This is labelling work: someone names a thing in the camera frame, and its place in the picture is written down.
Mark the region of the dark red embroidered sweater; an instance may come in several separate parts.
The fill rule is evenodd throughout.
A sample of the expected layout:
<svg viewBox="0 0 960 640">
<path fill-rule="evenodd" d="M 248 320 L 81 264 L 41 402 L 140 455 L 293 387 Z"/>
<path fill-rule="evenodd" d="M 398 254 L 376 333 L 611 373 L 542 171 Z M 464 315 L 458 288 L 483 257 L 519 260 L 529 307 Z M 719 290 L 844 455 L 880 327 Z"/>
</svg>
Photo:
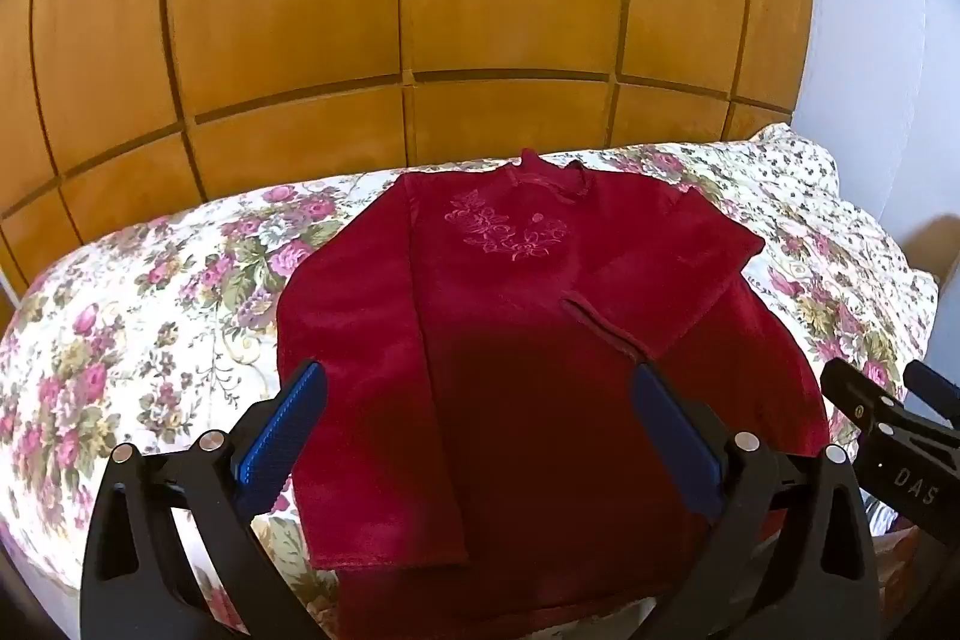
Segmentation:
<svg viewBox="0 0 960 640">
<path fill-rule="evenodd" d="M 345 638 L 516 638 L 669 591 L 708 534 L 644 425 L 651 362 L 781 452 L 828 424 L 743 270 L 760 237 L 693 190 L 535 154 L 400 175 L 296 268 L 278 370 L 329 398 L 293 471 Z"/>
</svg>

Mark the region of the small-print floral pillow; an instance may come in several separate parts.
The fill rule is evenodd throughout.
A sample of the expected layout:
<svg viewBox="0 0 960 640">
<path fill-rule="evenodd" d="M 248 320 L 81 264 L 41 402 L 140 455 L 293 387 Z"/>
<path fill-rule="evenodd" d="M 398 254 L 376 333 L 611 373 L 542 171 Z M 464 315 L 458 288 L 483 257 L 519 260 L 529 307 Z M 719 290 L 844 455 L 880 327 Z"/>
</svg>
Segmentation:
<svg viewBox="0 0 960 640">
<path fill-rule="evenodd" d="M 939 284 L 839 193 L 838 164 L 789 125 L 745 142 L 659 143 L 585 152 L 590 167 L 695 190 L 765 242 L 743 277 L 814 369 L 841 357 L 878 385 L 928 349 Z"/>
</svg>

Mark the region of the floral bed cover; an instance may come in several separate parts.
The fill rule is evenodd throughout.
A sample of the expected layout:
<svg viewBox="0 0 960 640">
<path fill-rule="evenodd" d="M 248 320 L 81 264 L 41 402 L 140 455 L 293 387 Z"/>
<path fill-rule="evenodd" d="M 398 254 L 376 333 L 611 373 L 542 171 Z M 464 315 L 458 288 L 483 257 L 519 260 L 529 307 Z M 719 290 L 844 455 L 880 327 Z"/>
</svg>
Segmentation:
<svg viewBox="0 0 960 640">
<path fill-rule="evenodd" d="M 273 395 L 280 284 L 393 180 L 223 198 L 76 250 L 31 286 L 2 341 L 2 539 L 57 630 L 80 631 L 110 447 L 187 445 Z"/>
</svg>

